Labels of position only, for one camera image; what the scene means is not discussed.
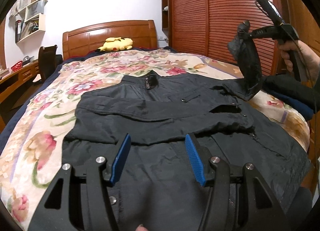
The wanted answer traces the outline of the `person's right hand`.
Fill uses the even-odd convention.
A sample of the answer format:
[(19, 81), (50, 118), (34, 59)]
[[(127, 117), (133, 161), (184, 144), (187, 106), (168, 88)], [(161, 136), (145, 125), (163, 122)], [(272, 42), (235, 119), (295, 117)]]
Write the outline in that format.
[(310, 72), (310, 77), (313, 84), (316, 84), (319, 75), (319, 56), (304, 42), (298, 41), (287, 41), (283, 45), (277, 44), (280, 50), (281, 57), (283, 58), (287, 70), (293, 71), (293, 64), (290, 61), (289, 51), (293, 50), (300, 54), (300, 58), (304, 65)]

